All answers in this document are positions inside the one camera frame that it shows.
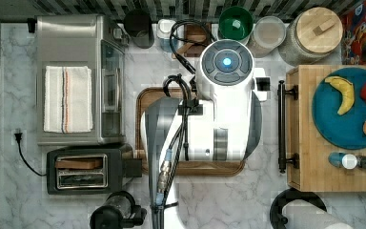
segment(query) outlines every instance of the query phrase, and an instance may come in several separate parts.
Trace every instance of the black mug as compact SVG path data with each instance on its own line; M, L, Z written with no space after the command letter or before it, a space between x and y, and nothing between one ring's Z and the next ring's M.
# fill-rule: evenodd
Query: black mug
M124 29L139 48L148 49L153 45L153 21L147 12L129 11L124 17Z

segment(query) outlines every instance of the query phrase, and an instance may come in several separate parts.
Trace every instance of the blue light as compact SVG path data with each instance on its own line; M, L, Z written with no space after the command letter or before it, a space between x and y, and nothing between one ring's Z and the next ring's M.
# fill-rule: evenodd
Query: blue light
M222 63L224 63L225 66L231 65L232 60L230 58L225 58L222 60Z

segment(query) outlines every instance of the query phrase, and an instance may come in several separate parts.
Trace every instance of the banana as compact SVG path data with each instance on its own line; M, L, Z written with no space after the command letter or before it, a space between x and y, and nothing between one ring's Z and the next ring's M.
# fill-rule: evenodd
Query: banana
M327 77L325 78L325 83L331 84L332 87L341 92L343 100L341 101L341 105L337 113L339 115L344 115L350 111L353 104L355 104L355 88L353 83L340 76Z

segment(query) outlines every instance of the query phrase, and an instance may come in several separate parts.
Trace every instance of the black handle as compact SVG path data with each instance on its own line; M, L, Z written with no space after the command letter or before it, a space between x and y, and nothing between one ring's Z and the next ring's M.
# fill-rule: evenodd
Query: black handle
M141 208L139 205L132 207L133 218L132 219L122 219L121 228L133 228L134 226L141 226L144 223L145 216L147 216L147 210Z
M284 80L280 80L278 84L278 169L281 174L285 173L287 163L291 163L295 168L299 167L299 157L295 154L293 158L286 158L285 144L285 95L292 95L294 100L298 100L298 86L295 85L289 91L285 90Z

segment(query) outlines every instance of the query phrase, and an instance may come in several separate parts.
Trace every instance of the kitchen towel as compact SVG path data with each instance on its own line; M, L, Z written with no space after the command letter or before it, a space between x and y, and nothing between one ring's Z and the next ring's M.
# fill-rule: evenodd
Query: kitchen towel
M47 66L45 87L45 132L92 130L92 70L87 66Z
M353 229L350 225L301 199L285 205L282 214L288 219L285 225L287 229Z

